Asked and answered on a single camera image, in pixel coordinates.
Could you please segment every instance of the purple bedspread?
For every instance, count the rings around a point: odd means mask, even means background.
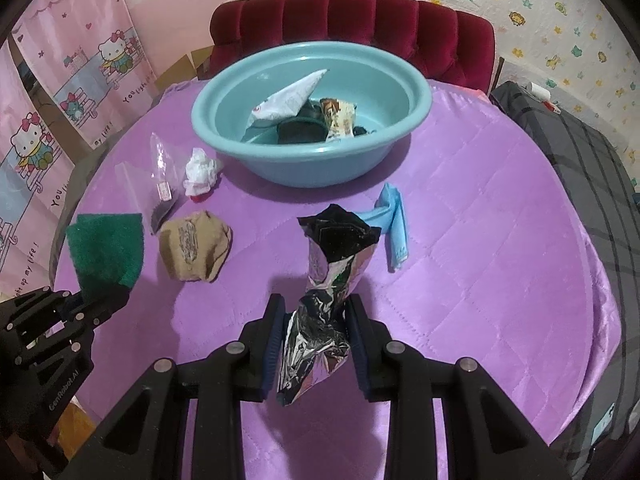
[[[95,370],[78,393],[103,417],[155,360],[186,362],[236,339],[260,317],[271,292],[288,310],[305,289],[308,243],[297,216],[330,202],[371,208],[388,181],[402,192],[409,259],[387,269],[378,247],[357,292],[370,315],[426,357],[473,356],[550,442],[571,421],[620,340],[620,319],[593,246],[542,152],[491,104],[432,82],[433,108],[411,136],[369,174],[327,189],[270,184],[227,161],[220,186],[199,209],[234,231],[213,283],[167,276],[158,241],[145,237],[145,262],[129,304],[96,333]],[[78,213],[133,212],[114,166],[148,157],[148,136],[214,152],[191,128],[192,83],[162,102],[103,162]],[[57,289],[78,290],[64,247]],[[368,404],[351,365],[281,408],[274,395],[242,406],[247,478],[381,479],[388,406]],[[445,466],[438,428],[439,465]]]

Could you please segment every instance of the brown sock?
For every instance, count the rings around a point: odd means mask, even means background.
[[[207,211],[169,220],[158,233],[160,254],[169,276],[212,282],[231,247],[231,228]]]

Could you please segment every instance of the red velvet headboard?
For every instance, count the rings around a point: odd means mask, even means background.
[[[494,29],[487,20],[416,0],[236,0],[211,17],[213,76],[260,50],[297,41],[352,41],[387,50],[425,77],[487,92]]]

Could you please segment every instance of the pink curtain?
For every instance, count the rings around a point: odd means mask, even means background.
[[[34,76],[92,147],[149,110],[155,77],[124,0],[33,0],[13,34]]]
[[[0,48],[0,291],[50,285],[49,253],[73,169]]]

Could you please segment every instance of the foil packaging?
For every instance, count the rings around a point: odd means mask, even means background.
[[[298,218],[309,239],[306,293],[285,326],[278,400],[292,403],[347,359],[344,300],[353,292],[376,249],[380,228],[331,204]]]

